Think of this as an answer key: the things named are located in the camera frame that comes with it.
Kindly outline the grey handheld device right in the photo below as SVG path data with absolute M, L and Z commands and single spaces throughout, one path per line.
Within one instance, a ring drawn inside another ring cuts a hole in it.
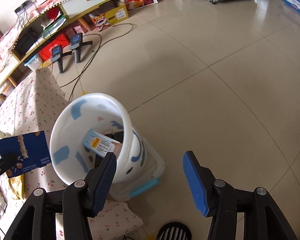
M 72 51 L 74 55 L 75 63 L 81 62 L 81 51 L 83 46 L 92 45 L 93 41 L 83 42 L 83 34 L 77 33 L 70 39 L 70 47 L 69 49 Z

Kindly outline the red gift box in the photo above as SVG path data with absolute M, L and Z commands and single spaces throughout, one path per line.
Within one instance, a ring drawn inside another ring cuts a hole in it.
M 70 44 L 69 38 L 65 33 L 61 33 L 58 35 L 52 42 L 46 45 L 40 52 L 39 56 L 45 62 L 52 56 L 52 50 L 58 45 L 61 45 L 62 48 L 68 46 Z

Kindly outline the grey handheld device left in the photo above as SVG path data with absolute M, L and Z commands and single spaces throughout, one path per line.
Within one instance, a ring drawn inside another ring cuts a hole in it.
M 72 51 L 63 52 L 61 45 L 57 45 L 51 50 L 51 62 L 57 64 L 59 74 L 64 73 L 63 69 L 63 57 L 72 55 Z

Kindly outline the white patterned trash bin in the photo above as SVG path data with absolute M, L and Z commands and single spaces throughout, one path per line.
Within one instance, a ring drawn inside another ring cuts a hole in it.
M 98 167 L 107 153 L 116 157 L 113 199 L 128 201 L 160 183 L 165 163 L 132 125 L 125 107 L 102 93 L 77 98 L 61 112 L 51 132 L 54 171 L 70 185 Z

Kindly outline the yellow printed carton box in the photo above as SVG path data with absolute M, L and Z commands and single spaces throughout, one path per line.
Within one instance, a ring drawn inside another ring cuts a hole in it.
M 98 32 L 102 32 L 129 18 L 125 5 L 114 7 L 107 11 L 97 9 L 88 15 Z

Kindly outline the blue cardboard snack box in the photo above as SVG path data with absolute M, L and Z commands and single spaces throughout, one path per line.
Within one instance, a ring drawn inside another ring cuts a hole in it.
M 0 157 L 7 160 L 7 177 L 13 178 L 51 163 L 44 131 L 0 139 Z

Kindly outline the grey handheld device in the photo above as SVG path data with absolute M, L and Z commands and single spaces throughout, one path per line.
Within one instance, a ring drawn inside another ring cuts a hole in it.
M 70 39 L 70 47 L 69 49 L 72 51 L 74 55 L 75 63 L 81 62 L 81 51 L 83 46 L 92 45 L 93 41 L 83 42 L 83 34 L 77 33 Z
M 61 45 L 57 45 L 51 50 L 51 62 L 57 64 L 59 74 L 64 73 L 63 69 L 63 57 L 72 55 L 72 51 L 63 52 Z

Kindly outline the yellow snack bag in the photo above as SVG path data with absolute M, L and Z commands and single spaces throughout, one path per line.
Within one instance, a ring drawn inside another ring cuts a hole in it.
M 9 178 L 8 183 L 16 200 L 24 198 L 24 175 Z

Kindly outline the clear blue-lid storage box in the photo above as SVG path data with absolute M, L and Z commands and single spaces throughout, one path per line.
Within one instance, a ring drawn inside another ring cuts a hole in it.
M 24 63 L 25 67 L 28 67 L 30 70 L 35 71 L 38 68 L 43 66 L 43 59 L 39 54 L 34 55 L 31 59 Z

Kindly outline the pink checked cloth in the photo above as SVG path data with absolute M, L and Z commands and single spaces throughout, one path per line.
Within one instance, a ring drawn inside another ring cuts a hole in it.
M 0 72 L 4 69 L 6 62 L 10 57 L 12 48 L 20 34 L 20 30 L 19 24 L 16 23 L 0 39 Z

